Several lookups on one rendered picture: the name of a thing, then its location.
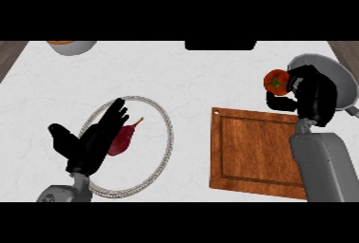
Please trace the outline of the white bowl with orange content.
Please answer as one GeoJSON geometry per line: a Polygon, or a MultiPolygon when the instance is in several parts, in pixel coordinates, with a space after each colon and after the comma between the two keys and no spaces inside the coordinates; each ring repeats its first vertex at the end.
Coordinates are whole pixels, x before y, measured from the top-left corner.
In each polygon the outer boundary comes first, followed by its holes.
{"type": "Polygon", "coordinates": [[[64,56],[86,53],[95,46],[97,41],[49,41],[54,50],[64,56]]]}

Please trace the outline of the black appliance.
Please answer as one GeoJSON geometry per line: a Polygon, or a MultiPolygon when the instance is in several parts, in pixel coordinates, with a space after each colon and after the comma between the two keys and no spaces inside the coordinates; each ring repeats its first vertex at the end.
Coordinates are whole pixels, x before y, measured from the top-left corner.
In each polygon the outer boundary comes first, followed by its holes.
{"type": "Polygon", "coordinates": [[[187,41],[188,50],[252,50],[256,41],[187,41]]]}

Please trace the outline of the dark red chili pepper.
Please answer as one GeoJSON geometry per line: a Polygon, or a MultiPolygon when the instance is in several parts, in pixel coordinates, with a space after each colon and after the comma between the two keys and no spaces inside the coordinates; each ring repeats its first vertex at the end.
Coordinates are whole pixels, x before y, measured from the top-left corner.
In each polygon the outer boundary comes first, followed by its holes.
{"type": "Polygon", "coordinates": [[[119,133],[116,139],[113,140],[113,144],[111,144],[111,147],[108,150],[108,155],[111,157],[116,157],[119,154],[122,154],[126,151],[126,149],[131,145],[136,126],[142,122],[142,120],[144,120],[144,118],[141,118],[135,124],[126,125],[122,128],[120,133],[119,133]]]}

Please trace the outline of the brown wooden cutting board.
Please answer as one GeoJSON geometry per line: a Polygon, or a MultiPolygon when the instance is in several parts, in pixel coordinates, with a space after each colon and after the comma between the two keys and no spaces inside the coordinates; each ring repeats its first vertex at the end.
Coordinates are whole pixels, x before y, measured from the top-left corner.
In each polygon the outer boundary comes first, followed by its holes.
{"type": "Polygon", "coordinates": [[[212,189],[305,199],[290,149],[296,115],[212,108],[212,189]]]}

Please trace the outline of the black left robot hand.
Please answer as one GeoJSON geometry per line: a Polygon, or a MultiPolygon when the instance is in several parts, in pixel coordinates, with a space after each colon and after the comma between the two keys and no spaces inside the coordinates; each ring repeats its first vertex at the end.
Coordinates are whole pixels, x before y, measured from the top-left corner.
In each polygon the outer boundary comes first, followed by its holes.
{"type": "Polygon", "coordinates": [[[54,138],[54,149],[69,159],[67,171],[91,176],[100,169],[107,153],[125,122],[129,119],[126,114],[125,100],[119,98],[98,123],[86,130],[77,138],[60,123],[48,127],[54,138]]]}

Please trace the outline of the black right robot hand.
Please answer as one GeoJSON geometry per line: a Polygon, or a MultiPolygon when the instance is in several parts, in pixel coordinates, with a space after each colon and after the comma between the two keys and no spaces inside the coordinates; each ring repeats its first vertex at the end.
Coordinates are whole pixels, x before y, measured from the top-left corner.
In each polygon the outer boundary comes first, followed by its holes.
{"type": "Polygon", "coordinates": [[[289,71],[284,85],[286,92],[295,94],[296,100],[266,91],[266,105],[280,111],[298,112],[300,119],[317,122],[318,127],[330,123],[339,100],[337,86],[314,65],[303,65],[289,71]]]}

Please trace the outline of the red tomato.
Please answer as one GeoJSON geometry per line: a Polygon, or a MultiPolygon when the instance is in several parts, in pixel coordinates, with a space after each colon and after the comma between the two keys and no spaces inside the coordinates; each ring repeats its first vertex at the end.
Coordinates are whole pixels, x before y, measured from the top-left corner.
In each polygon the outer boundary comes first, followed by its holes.
{"type": "Polygon", "coordinates": [[[290,74],[283,69],[274,69],[264,78],[264,87],[277,96],[289,94],[287,86],[290,82],[290,74]]]}

